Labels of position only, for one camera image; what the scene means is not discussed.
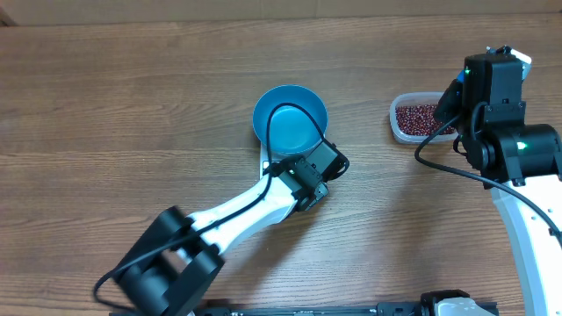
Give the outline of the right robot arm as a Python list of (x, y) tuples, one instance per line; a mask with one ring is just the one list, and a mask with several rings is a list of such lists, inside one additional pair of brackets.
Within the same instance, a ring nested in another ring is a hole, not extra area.
[(435, 118), (458, 131), (508, 231), (527, 315), (561, 313), (561, 138), (528, 125), (530, 58), (508, 49), (465, 57)]

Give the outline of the blue plastic measuring scoop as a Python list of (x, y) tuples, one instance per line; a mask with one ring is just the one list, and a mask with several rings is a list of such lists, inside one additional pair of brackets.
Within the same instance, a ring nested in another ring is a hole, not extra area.
[(465, 72), (464, 70), (461, 70), (456, 78), (457, 81), (459, 81), (460, 83), (463, 83), (465, 81)]

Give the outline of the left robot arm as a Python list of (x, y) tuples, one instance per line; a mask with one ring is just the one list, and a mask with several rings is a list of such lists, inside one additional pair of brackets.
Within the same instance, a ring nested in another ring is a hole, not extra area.
[(110, 273), (138, 315), (188, 315), (225, 264), (225, 254), (267, 226), (311, 209), (347, 162), (309, 155), (272, 163), (241, 195), (212, 209), (162, 212)]

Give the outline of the blue metal bowl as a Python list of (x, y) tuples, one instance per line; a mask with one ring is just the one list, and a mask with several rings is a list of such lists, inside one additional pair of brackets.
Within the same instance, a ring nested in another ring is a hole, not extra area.
[[(256, 137), (267, 143), (266, 126), (272, 110), (279, 104), (296, 104), (306, 110), (323, 134), (328, 128), (328, 110), (312, 90), (294, 84), (277, 86), (264, 93), (253, 111), (252, 125)], [(275, 154), (301, 154), (314, 148), (321, 140), (310, 118), (292, 106), (275, 111), (270, 122), (271, 150)]]

